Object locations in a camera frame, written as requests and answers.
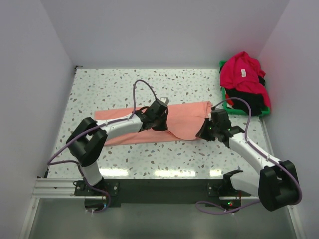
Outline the salmon pink t shirt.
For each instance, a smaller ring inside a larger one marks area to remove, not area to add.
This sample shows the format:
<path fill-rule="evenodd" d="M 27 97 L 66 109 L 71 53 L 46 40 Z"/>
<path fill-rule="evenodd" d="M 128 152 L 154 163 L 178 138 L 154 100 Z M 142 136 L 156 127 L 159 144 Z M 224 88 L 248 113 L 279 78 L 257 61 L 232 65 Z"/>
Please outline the salmon pink t shirt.
<path fill-rule="evenodd" d="M 105 144 L 115 146 L 196 140 L 196 134 L 210 114 L 211 107 L 211 101 L 169 105 L 167 131 L 150 129 L 140 133 L 130 133 L 110 139 Z"/>

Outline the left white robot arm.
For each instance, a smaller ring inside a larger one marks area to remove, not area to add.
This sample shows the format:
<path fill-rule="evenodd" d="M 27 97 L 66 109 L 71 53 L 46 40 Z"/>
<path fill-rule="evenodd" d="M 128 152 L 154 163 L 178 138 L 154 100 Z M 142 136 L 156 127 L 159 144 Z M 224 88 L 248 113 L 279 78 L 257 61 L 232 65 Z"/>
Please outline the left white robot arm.
<path fill-rule="evenodd" d="M 150 129 L 167 131 L 168 103 L 167 97 L 155 99 L 150 106 L 142 107 L 122 118 L 107 120 L 101 125 L 91 117 L 81 121 L 66 141 L 66 146 L 77 159 L 87 181 L 85 188 L 91 195 L 99 195 L 106 189 L 97 163 L 104 144 L 130 133 Z"/>

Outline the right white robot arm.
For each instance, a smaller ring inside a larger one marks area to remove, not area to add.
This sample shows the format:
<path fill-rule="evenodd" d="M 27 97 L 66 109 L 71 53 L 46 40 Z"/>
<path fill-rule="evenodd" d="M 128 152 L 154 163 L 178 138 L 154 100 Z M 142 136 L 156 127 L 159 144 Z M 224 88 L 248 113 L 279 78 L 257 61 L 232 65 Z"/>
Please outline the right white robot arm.
<path fill-rule="evenodd" d="M 243 170 L 237 169 L 224 174 L 217 188 L 219 194 L 232 196 L 246 192 L 258 197 L 268 211 L 301 201 L 302 191 L 294 164 L 267 153 L 248 137 L 246 130 L 232 126 L 226 110 L 213 108 L 196 136 L 207 141 L 218 140 L 239 154 L 256 172 L 245 176 Z"/>

